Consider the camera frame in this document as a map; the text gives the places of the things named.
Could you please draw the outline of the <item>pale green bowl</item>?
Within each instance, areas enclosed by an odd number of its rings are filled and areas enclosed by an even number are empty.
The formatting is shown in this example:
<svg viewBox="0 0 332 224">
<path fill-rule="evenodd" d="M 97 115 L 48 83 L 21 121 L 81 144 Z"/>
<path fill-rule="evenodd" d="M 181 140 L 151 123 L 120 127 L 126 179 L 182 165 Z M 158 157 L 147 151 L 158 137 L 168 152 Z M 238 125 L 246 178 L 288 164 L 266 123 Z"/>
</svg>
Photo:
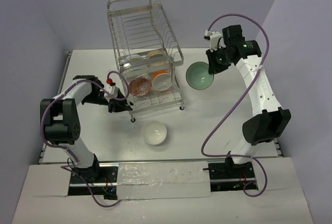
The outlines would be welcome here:
<svg viewBox="0 0 332 224">
<path fill-rule="evenodd" d="M 187 68 L 186 81 L 195 90 L 205 90 L 212 85 L 214 75 L 209 74 L 209 65 L 207 63 L 195 62 Z"/>
</svg>

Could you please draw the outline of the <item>red patterned bowl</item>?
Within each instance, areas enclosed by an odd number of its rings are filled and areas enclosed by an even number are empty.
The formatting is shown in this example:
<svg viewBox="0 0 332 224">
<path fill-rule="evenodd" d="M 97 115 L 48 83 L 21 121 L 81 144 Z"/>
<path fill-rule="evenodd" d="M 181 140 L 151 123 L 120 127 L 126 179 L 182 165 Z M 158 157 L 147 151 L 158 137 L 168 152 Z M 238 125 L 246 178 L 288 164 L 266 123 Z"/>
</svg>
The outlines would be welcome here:
<svg viewBox="0 0 332 224">
<path fill-rule="evenodd" d="M 151 82 L 145 77 L 136 77 L 129 83 L 129 92 L 132 96 L 145 96 L 151 91 Z"/>
</svg>

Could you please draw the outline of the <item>white bowl pink rim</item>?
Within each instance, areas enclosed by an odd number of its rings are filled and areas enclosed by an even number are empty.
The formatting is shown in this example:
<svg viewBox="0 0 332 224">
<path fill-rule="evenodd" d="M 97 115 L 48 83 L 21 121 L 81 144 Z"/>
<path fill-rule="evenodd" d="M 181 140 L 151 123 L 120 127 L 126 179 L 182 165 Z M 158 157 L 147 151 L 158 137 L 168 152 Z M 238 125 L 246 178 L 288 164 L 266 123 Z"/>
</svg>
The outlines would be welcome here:
<svg viewBox="0 0 332 224">
<path fill-rule="evenodd" d="M 152 79 L 152 88 L 156 91 L 165 91 L 172 86 L 172 76 L 167 71 L 157 72 Z"/>
</svg>

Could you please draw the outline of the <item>steel two-tier dish rack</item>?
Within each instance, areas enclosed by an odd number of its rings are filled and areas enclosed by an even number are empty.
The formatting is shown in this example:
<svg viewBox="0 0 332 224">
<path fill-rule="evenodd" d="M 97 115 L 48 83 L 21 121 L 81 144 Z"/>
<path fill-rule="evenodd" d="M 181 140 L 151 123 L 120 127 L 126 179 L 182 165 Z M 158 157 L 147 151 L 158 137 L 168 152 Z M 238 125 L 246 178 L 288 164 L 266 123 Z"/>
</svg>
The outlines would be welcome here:
<svg viewBox="0 0 332 224">
<path fill-rule="evenodd" d="M 178 106 L 184 109 L 184 94 L 176 76 L 176 68 L 183 65 L 184 56 L 175 34 L 170 26 L 164 7 L 160 1 L 152 0 L 109 0 L 107 18 L 112 37 L 115 61 L 118 72 L 130 81 L 136 77 L 145 77 L 151 83 L 153 76 L 167 71 L 172 76 L 172 86 L 165 91 L 151 91 L 145 96 L 128 97 L 135 116 L 166 107 Z M 152 50 L 161 50 L 164 55 L 147 60 Z M 125 58 L 139 54 L 143 60 L 126 63 Z"/>
</svg>

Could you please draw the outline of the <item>white bowl beige outside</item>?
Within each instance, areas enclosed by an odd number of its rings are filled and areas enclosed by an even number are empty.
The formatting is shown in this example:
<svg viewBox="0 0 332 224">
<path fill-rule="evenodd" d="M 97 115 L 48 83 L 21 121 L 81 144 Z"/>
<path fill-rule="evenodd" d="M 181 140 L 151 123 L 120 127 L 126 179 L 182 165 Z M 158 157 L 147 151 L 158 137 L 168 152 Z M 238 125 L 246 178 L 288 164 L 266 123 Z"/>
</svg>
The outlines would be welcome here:
<svg viewBox="0 0 332 224">
<path fill-rule="evenodd" d="M 164 52 L 161 50 L 152 50 L 146 55 L 146 59 L 149 60 L 152 58 L 161 57 L 163 55 L 164 55 Z"/>
</svg>

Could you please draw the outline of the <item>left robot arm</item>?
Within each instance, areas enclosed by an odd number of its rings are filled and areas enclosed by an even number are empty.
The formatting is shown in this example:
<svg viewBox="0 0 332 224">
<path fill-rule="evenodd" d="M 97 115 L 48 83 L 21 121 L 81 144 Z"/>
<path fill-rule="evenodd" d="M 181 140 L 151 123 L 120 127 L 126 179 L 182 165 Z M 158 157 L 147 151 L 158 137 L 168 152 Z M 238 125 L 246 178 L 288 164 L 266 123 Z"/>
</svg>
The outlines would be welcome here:
<svg viewBox="0 0 332 224">
<path fill-rule="evenodd" d="M 106 90 L 94 75 L 75 76 L 59 95 L 40 102 L 40 135 L 46 146 L 63 150 L 69 158 L 67 169 L 93 183 L 101 177 L 99 161 L 80 137 L 77 107 L 85 103 L 107 106 L 110 113 L 130 111 L 128 93 L 122 94 L 114 82 Z"/>
</svg>

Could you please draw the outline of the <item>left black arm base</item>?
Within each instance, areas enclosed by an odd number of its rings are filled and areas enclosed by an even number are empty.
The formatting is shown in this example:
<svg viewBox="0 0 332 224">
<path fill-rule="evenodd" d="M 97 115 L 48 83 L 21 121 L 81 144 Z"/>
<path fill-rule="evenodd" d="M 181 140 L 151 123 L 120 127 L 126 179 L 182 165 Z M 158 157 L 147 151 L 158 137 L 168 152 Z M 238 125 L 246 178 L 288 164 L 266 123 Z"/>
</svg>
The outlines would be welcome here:
<svg viewBox="0 0 332 224">
<path fill-rule="evenodd" d="M 95 197 L 102 196 L 104 200 L 118 200 L 117 197 L 118 166 L 101 166 L 100 175 L 94 182 L 89 182 Z M 71 174 L 68 188 L 69 196 L 87 196 L 90 191 L 86 184 L 75 174 Z"/>
</svg>

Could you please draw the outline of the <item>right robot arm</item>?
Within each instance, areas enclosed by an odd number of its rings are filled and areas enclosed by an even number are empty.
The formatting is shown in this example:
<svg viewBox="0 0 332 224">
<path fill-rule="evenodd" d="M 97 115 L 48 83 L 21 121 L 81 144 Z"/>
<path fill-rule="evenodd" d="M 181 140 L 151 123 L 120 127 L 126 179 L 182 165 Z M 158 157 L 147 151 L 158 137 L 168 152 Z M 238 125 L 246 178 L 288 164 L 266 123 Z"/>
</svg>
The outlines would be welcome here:
<svg viewBox="0 0 332 224">
<path fill-rule="evenodd" d="M 283 109 L 270 86 L 262 65 L 260 47 L 255 40 L 245 40 L 240 25 L 231 25 L 222 32 L 205 31 L 209 40 L 206 51 L 209 74 L 217 74 L 234 65 L 241 74 L 252 105 L 253 116 L 242 125 L 242 139 L 230 151 L 232 161 L 225 165 L 231 178 L 243 172 L 249 162 L 265 144 L 274 141 L 284 131 L 291 119 L 288 109 Z"/>
</svg>

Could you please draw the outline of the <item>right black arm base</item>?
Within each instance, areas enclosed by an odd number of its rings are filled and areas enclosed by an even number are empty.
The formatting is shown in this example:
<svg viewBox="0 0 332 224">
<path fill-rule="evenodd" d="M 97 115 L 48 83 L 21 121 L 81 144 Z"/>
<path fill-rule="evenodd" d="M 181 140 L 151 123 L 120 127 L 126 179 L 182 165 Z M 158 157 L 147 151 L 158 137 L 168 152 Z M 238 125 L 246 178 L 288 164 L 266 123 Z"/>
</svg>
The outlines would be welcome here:
<svg viewBox="0 0 332 224">
<path fill-rule="evenodd" d="M 231 158 L 226 158 L 224 162 L 209 162 L 203 171 L 209 173 L 212 192 L 258 189 L 251 162 L 234 164 Z"/>
</svg>

